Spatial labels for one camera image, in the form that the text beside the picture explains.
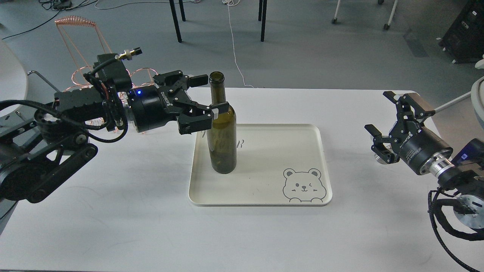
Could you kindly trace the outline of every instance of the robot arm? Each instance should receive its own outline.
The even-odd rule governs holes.
[[[439,187],[429,192],[429,215],[434,232],[449,255],[469,271],[476,271],[457,259],[443,243],[437,232],[435,218],[449,234],[469,240],[484,240],[484,142],[473,139],[452,160],[453,149],[424,121],[435,114],[433,108],[416,93],[383,95],[396,106],[397,122],[388,136],[372,124],[365,129],[373,137],[371,149],[384,164],[396,163],[400,158],[417,175],[432,173]],[[442,211],[444,206],[454,210],[456,218],[473,232],[456,230]]]
[[[216,113],[228,111],[227,102],[205,106],[186,94],[189,87],[206,85],[207,75],[189,77],[174,71],[156,75],[157,86],[131,89],[121,60],[138,54],[139,48],[119,55],[99,55],[93,71],[84,74],[91,88],[56,93],[54,102],[47,105],[24,100],[0,102],[1,109],[15,104],[37,109],[32,119],[0,134],[0,198],[31,203],[44,200],[97,154],[89,138],[105,143],[118,141],[128,130],[128,120],[134,122],[138,132],[176,121],[180,134],[189,134],[210,129]],[[119,92],[126,93],[128,99],[121,100]],[[86,124],[96,118],[102,118],[104,124]],[[89,132],[104,128],[123,132],[115,139],[101,139]],[[24,144],[15,142],[20,135],[32,132]],[[53,160],[47,157],[52,152],[56,153]]]

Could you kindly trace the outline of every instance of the white tray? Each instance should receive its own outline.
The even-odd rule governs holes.
[[[205,132],[195,141],[188,196],[198,206],[324,206],[333,196],[319,129],[237,124],[237,166],[212,169]]]

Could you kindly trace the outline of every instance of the chair leg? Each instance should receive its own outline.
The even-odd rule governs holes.
[[[262,0],[262,30],[260,31],[260,41],[263,42],[266,34],[266,13],[267,13],[267,0]]]
[[[175,0],[170,0],[171,15],[173,16],[173,24],[175,25],[175,31],[177,33],[178,42],[182,42],[182,35],[180,34],[180,26],[178,25],[178,17],[175,10]]]
[[[262,0],[259,0],[259,22],[262,20]]]
[[[338,3],[336,4],[336,12],[334,13],[334,18],[331,20],[332,24],[335,24],[336,21],[338,20],[338,11],[339,11],[340,4],[341,4],[341,0],[338,0]]]
[[[388,30],[390,28],[390,24],[392,23],[393,15],[395,14],[395,9],[397,4],[398,4],[398,0],[395,0],[395,3],[393,4],[393,8],[392,8],[392,13],[390,13],[390,19],[388,19],[388,24],[383,25],[384,30]]]
[[[181,12],[181,20],[183,22],[186,21],[186,18],[185,18],[185,9],[183,8],[183,0],[178,0],[178,3],[180,4],[180,12]]]

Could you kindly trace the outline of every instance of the bottle mouth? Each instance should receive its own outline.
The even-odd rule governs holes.
[[[210,82],[211,83],[222,83],[224,82],[225,77],[222,72],[215,71],[210,74]]]

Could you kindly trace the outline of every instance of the gray floor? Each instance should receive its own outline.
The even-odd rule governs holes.
[[[98,6],[128,2],[133,1],[102,0]],[[389,31],[382,27],[388,21],[391,0],[381,6],[376,0],[343,0],[336,25],[330,23],[336,0],[268,2],[264,43],[259,41],[258,1],[241,0],[230,8],[237,63],[246,84],[254,87],[412,90],[437,107],[468,92],[484,75],[474,64],[452,64],[453,59],[442,52],[436,40],[466,0],[401,1]],[[58,18],[79,15],[95,21],[115,52],[141,47],[144,54],[126,62],[131,71],[152,67],[158,72],[181,69],[197,75],[220,70],[226,75],[226,86],[243,87],[234,63],[227,6],[219,0],[202,0],[186,3],[185,12],[187,21],[180,21],[182,44],[176,41],[169,5],[164,3],[111,10],[90,5],[63,12]],[[36,1],[2,3],[0,36],[30,29],[54,14]],[[93,30],[66,29],[89,60],[102,53]],[[26,70],[41,72],[60,89],[71,86],[76,67],[53,22],[5,41]],[[30,99],[48,102],[52,93],[38,78],[30,78]],[[341,103],[358,101],[349,97]],[[29,115],[31,110],[22,112]],[[444,140],[456,150],[474,137],[484,139],[469,100],[439,113],[434,121]]]

